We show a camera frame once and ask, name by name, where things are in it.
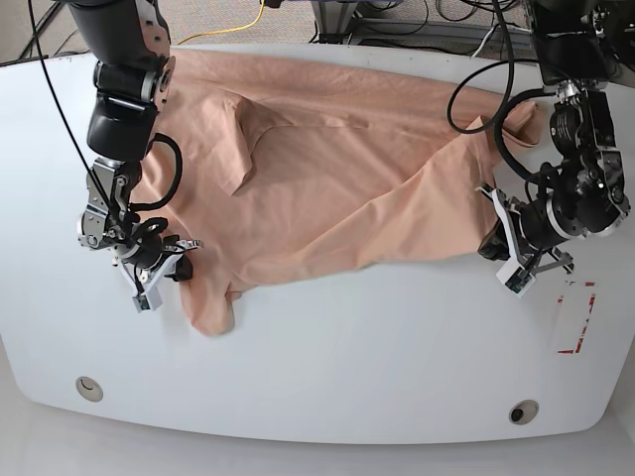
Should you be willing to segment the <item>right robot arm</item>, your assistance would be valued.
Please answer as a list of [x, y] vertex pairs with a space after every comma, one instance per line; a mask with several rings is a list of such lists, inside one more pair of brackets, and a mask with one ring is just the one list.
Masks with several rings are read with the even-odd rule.
[[[165, 233], [167, 219], [140, 216], [165, 207], [183, 176], [178, 144], [155, 130], [176, 66], [168, 24], [155, 1], [71, 1], [68, 8], [97, 58], [96, 100], [86, 139], [97, 158], [86, 177], [88, 201], [78, 223], [79, 242], [91, 250], [112, 250], [135, 274], [153, 275], [174, 259], [166, 277], [188, 281], [191, 260], [179, 237]], [[142, 177], [141, 163], [156, 143], [172, 150], [174, 177], [160, 199], [134, 203], [131, 194]]]

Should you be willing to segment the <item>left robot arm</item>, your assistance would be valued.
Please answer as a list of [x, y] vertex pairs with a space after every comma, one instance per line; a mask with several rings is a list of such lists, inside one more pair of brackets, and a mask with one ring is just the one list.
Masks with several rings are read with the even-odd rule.
[[559, 165], [534, 173], [518, 163], [503, 141], [503, 119], [494, 139], [504, 162], [534, 198], [506, 201], [512, 232], [496, 223], [478, 249], [492, 261], [513, 252], [522, 257], [553, 254], [558, 245], [588, 235], [606, 236], [628, 215], [621, 155], [604, 87], [611, 79], [607, 55], [634, 59], [634, 4], [631, 1], [529, 1], [526, 13], [543, 85], [517, 94], [503, 109], [554, 96], [550, 137], [562, 155]]

